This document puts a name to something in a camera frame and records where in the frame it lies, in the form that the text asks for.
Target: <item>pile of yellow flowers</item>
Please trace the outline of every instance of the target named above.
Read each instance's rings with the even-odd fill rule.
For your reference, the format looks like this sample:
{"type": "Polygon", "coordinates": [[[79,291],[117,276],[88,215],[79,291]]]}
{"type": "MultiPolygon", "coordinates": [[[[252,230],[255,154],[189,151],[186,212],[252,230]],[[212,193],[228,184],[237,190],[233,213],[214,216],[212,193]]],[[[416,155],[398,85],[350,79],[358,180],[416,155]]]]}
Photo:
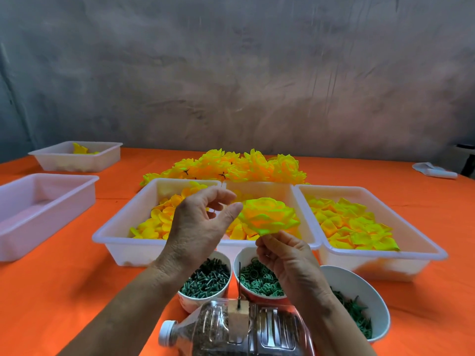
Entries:
{"type": "Polygon", "coordinates": [[[207,188],[196,181],[190,181],[191,187],[184,188],[181,195],[164,198],[159,205],[151,210],[150,218],[142,222],[137,228],[131,227],[130,232],[134,239],[163,239],[167,240],[171,229],[171,222],[175,209],[186,197],[207,188]]]}
{"type": "MultiPolygon", "coordinates": [[[[238,200],[246,197],[237,194],[238,200]]],[[[241,213],[228,227],[226,234],[231,240],[254,241],[262,235],[285,230],[300,238],[299,225],[300,220],[293,208],[271,197],[261,197],[243,201],[241,213]]]]}
{"type": "Polygon", "coordinates": [[[307,174],[299,171],[298,161],[290,155],[277,155],[266,160],[260,151],[225,152],[210,150],[199,159],[184,158],[161,174],[145,174],[140,186],[154,178],[185,178],[195,180],[272,181],[293,185],[305,183],[307,174]]]}
{"type": "Polygon", "coordinates": [[[79,143],[73,142],[73,154],[81,154],[81,155],[96,155],[99,151],[96,152],[89,152],[87,147],[81,146],[79,143]]]}
{"type": "Polygon", "coordinates": [[[337,203],[325,198],[306,196],[330,245],[339,249],[400,251],[383,223],[376,223],[366,206],[341,198],[337,203]]]}

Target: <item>clear plastic bottle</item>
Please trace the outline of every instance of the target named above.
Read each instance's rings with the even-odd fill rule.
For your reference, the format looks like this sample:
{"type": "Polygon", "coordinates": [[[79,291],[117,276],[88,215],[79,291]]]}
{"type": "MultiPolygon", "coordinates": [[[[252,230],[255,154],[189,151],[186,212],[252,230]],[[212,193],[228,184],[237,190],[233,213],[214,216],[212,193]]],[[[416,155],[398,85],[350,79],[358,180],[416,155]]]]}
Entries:
{"type": "Polygon", "coordinates": [[[209,301],[182,323],[165,321],[159,344],[176,347],[182,356],[315,355],[310,334],[293,306],[250,303],[247,336],[234,343],[229,341],[227,315],[227,299],[209,301]]]}

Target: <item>metal rod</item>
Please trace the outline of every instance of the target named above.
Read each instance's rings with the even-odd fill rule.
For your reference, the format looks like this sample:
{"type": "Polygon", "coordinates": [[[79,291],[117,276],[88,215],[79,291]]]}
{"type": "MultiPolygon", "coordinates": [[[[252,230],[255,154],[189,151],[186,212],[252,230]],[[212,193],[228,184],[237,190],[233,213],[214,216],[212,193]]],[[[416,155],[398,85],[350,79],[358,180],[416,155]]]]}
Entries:
{"type": "Polygon", "coordinates": [[[239,278],[239,281],[238,281],[239,286],[238,286],[238,289],[237,289],[237,291],[238,291],[238,293],[237,293],[237,295],[238,295],[238,297],[237,297],[237,299],[238,299],[237,307],[238,307],[238,310],[240,310],[241,309],[241,263],[239,263],[239,277],[238,278],[239,278]]]}

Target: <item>wooden block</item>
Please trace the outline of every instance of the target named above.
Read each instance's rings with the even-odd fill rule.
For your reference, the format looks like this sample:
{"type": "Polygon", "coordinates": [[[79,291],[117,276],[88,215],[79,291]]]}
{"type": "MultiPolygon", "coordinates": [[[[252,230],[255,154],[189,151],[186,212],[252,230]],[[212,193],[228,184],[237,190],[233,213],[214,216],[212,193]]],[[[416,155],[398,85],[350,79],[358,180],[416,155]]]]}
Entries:
{"type": "Polygon", "coordinates": [[[229,341],[241,343],[249,331],[249,301],[241,300],[238,310],[237,300],[228,301],[228,331],[229,341]]]}

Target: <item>orange table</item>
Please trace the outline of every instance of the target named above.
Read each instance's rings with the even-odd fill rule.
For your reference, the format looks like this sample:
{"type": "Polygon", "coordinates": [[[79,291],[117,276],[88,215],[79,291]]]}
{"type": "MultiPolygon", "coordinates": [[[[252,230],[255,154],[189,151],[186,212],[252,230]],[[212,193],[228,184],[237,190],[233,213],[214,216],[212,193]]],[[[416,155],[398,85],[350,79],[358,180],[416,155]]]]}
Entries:
{"type": "MultiPolygon", "coordinates": [[[[0,354],[55,355],[137,273],[119,267],[92,234],[139,190],[142,174],[161,172],[199,152],[122,149],[121,162],[98,173],[95,205],[14,263],[0,263],[0,354]]],[[[362,186],[434,240],[449,259],[431,263],[413,283],[371,282],[391,312],[379,355],[468,355],[475,349],[475,182],[428,178],[410,163],[300,157],[308,182],[362,186]]],[[[0,184],[42,172],[32,157],[0,165],[0,184]]],[[[230,296],[237,295],[236,287],[230,296]]],[[[165,319],[186,317],[177,297],[165,319]]],[[[177,355],[157,344],[142,355],[177,355]]]]}

